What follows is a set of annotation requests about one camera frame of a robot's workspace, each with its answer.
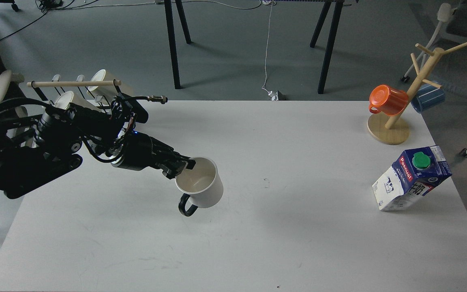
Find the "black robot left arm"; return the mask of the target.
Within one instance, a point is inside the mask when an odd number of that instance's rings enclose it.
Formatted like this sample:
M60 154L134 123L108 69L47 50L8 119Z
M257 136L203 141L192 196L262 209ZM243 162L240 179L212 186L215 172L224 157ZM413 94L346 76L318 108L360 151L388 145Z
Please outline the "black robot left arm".
M161 170L173 179L192 170L196 160L135 130L148 113L139 100L165 103L165 97L131 97L119 93L110 113L69 102L66 109L33 99L0 104L0 190L10 198L25 194L75 170L83 146L97 161L140 171Z

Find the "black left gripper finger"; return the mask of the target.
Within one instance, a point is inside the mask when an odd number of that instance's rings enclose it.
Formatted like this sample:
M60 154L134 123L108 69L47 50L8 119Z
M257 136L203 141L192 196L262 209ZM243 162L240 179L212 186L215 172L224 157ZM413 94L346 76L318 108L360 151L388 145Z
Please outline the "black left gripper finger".
M176 170L192 170L196 165L196 161L194 159L181 155L178 152L172 152L170 156L171 157L169 158L169 161L171 164L171 168L174 168Z
M162 164L161 170L167 179L174 179L179 176L187 167L186 164Z

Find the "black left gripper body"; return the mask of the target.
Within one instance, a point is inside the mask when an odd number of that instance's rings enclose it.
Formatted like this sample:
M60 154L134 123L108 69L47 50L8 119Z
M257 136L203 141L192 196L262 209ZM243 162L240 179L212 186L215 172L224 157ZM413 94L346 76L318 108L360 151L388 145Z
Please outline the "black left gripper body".
M119 159L111 162L113 167L141 171L147 167L161 169L177 161L174 149L144 133L132 133L126 137L123 153Z

